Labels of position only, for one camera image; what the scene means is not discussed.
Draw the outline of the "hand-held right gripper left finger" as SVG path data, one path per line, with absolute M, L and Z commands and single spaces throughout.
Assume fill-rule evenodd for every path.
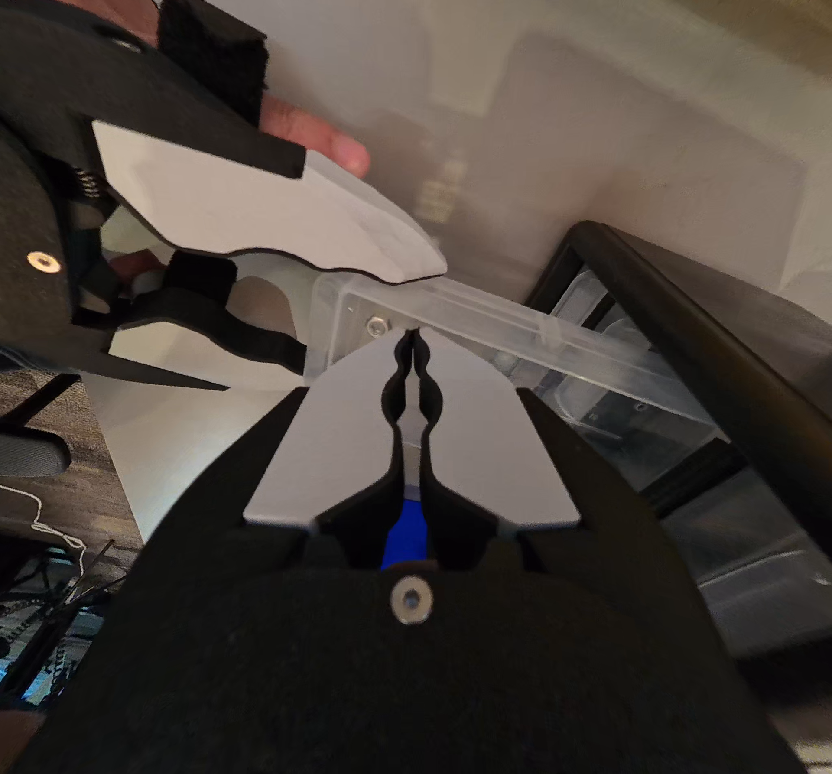
M 356 569 L 378 569 L 404 502 L 400 420 L 413 332 L 394 329 L 321 374 L 244 510 L 249 525 L 334 539 Z

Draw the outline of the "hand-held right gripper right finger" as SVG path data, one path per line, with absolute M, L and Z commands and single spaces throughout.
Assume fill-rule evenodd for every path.
M 422 513 L 443 569 L 468 571 L 493 540 L 571 530 L 581 515 L 518 389 L 440 332 L 414 333 L 425 419 L 419 461 Z

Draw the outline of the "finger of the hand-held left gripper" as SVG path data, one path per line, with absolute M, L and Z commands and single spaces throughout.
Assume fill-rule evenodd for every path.
M 171 247 L 273 252 L 394 286 L 447 272 L 405 211 L 320 153 L 294 179 L 102 121 L 92 131 L 108 183 Z
M 244 322 L 178 287 L 139 296 L 109 354 L 228 390 L 291 390 L 306 367 L 306 346 L 292 335 Z

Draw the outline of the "blue plastic bin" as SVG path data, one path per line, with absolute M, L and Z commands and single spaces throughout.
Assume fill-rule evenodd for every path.
M 403 501 L 399 520 L 388 533 L 380 569 L 429 559 L 429 530 L 421 502 Z

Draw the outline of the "clear plastic drawer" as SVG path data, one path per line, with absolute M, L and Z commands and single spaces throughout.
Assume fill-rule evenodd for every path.
M 579 274 L 556 310 L 561 315 L 447 278 L 387 286 L 327 273 L 311 294 L 305 382 L 375 341 L 364 324 L 380 314 L 393 329 L 440 332 L 509 381 L 516 361 L 530 361 L 721 430 L 592 272 Z

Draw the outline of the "black drawer cabinet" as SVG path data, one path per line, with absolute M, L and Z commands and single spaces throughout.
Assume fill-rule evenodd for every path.
M 589 221 L 567 233 L 525 306 L 561 315 L 556 302 L 583 271 L 621 305 L 830 561 L 830 325 L 743 280 Z M 828 662 L 830 634 L 737 658 Z

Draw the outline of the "rows of clear cabinet drawers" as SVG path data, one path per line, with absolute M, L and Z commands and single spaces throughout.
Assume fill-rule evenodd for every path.
M 650 503 L 734 656 L 830 634 L 830 561 L 715 426 L 530 361 L 508 377 Z

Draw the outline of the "black office chair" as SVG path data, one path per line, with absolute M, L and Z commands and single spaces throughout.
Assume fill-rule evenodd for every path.
M 60 475 L 71 465 L 66 441 L 54 433 L 25 426 L 2 426 L 1 476 Z

